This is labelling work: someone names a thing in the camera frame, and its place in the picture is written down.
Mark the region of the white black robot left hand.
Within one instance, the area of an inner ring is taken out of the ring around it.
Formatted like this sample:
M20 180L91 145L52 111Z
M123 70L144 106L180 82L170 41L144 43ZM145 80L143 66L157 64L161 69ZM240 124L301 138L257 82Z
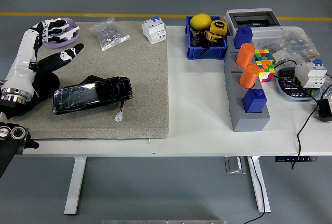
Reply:
M38 50L42 45L49 47L65 46L78 38L79 27L69 19L56 18L44 20L29 28L23 35L21 44L6 81L1 87L2 97L17 95L29 101L34 94L32 83L36 73L48 73L58 70L77 56L83 44L37 60Z

